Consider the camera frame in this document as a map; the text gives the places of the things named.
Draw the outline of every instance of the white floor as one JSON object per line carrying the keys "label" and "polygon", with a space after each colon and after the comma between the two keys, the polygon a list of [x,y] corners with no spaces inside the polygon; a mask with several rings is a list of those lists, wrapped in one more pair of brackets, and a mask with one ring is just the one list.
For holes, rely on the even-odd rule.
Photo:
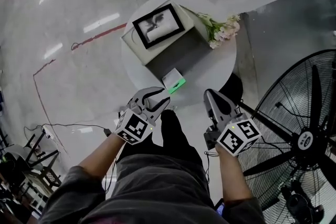
{"label": "white floor", "polygon": [[[52,124],[96,124],[115,129],[119,106],[125,105],[136,92],[120,59],[123,29],[74,51],[70,48],[74,42],[82,42],[126,23],[145,1],[2,0],[0,52],[5,113],[1,122],[14,143],[26,143],[24,126],[34,128],[49,121]],[[95,24],[97,28],[92,29],[92,24],[98,20],[112,18],[103,25]],[[207,167],[203,133],[209,119],[203,104],[178,108],[177,114],[190,144],[197,148]],[[98,127],[53,128],[61,151],[63,174],[105,138]],[[155,140],[160,141],[160,131],[155,133]],[[47,139],[42,145],[49,151],[56,147]],[[212,199],[217,202],[221,197],[221,181],[218,160],[214,158],[210,175]]]}

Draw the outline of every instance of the round white table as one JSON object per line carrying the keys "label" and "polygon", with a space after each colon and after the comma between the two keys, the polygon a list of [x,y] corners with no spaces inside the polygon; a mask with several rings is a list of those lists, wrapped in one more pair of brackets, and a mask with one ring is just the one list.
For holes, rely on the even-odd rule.
{"label": "round white table", "polygon": [[[127,33],[132,27],[132,22],[166,2],[167,0],[149,0],[142,5],[129,19],[124,33]],[[214,20],[224,22],[225,15],[207,0],[172,0],[173,2],[185,6],[197,13],[209,14]],[[142,65],[132,50],[122,42],[121,55],[122,61],[137,89],[143,89],[151,86],[164,87],[149,69]],[[236,39],[232,38],[221,47],[202,58],[186,74],[182,74],[186,79],[185,85],[181,86],[174,93],[170,94],[171,105],[188,106],[203,102],[203,94],[206,89],[219,90],[230,77],[237,55]],[[155,100],[169,96],[168,91],[155,96]]]}

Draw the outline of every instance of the framed picture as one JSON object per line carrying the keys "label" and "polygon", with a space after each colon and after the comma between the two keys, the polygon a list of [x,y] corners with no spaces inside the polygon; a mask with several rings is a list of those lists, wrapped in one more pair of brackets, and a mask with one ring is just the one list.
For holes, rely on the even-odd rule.
{"label": "framed picture", "polygon": [[133,22],[146,49],[174,36],[184,27],[172,4],[160,7]]}

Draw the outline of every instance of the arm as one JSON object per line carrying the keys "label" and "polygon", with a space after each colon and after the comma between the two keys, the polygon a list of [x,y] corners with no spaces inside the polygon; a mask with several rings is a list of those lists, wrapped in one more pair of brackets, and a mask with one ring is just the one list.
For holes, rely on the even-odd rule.
{"label": "arm", "polygon": [[124,144],[111,134],[78,166],[72,167],[62,185],[51,195],[39,223],[78,223],[105,200],[101,180]]}
{"label": "arm", "polygon": [[224,203],[251,199],[253,195],[246,184],[238,159],[218,144],[216,150],[219,154]]}
{"label": "arm", "polygon": [[82,167],[89,175],[96,176],[102,180],[124,143],[123,139],[111,134],[78,166]]}
{"label": "arm", "polygon": [[223,217],[230,224],[265,224],[258,199],[247,186],[238,159],[220,145],[216,145],[216,150],[223,185]]}

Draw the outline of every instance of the small white box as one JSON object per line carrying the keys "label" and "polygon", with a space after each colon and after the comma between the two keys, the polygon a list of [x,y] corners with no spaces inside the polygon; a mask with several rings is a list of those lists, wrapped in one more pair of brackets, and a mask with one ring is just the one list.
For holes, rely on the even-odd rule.
{"label": "small white box", "polygon": [[174,68],[162,78],[162,83],[171,94],[185,83],[185,78]]}
{"label": "small white box", "polygon": [[176,40],[178,40],[180,37],[182,37],[185,33],[187,33],[190,29],[194,27],[193,19],[190,18],[188,13],[181,6],[174,3],[173,1],[167,0],[166,2],[159,5],[159,7],[165,6],[167,4],[173,5],[174,10],[176,11],[185,29],[183,32],[180,32],[170,38],[167,38],[164,41],[154,45],[149,49],[145,48],[139,37],[139,34],[137,33],[137,31],[135,31],[134,27],[132,27],[128,32],[126,32],[121,37],[121,39],[127,44],[127,46],[129,46],[130,49],[134,52],[134,54],[140,59],[143,66],[147,65],[151,60],[153,60],[156,56],[158,56],[161,52],[163,52],[167,47],[169,47],[172,43],[174,43]]}
{"label": "small white box", "polygon": [[154,126],[148,121],[127,109],[119,118],[116,135],[127,143],[134,145],[144,141],[154,130]]}
{"label": "small white box", "polygon": [[237,156],[248,150],[260,137],[261,133],[254,121],[247,119],[228,124],[217,143],[229,151],[232,156]]}

